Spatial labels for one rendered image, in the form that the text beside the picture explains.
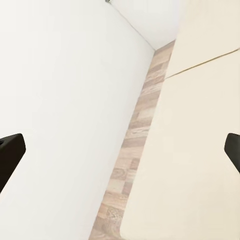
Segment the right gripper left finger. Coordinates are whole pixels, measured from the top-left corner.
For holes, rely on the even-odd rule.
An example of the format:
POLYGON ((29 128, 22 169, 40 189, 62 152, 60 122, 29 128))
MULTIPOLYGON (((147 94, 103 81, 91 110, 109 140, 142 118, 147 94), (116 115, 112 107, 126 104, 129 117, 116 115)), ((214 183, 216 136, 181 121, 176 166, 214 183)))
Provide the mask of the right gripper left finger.
POLYGON ((21 133, 0 138, 0 193, 26 152, 21 133))

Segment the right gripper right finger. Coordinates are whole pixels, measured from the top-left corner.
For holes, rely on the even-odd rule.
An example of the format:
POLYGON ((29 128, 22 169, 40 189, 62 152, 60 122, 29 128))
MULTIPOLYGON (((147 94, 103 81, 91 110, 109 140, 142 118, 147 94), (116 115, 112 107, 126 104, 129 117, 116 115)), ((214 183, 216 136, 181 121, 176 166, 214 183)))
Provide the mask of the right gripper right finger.
POLYGON ((240 173, 240 135, 228 133, 225 141, 224 151, 240 173))

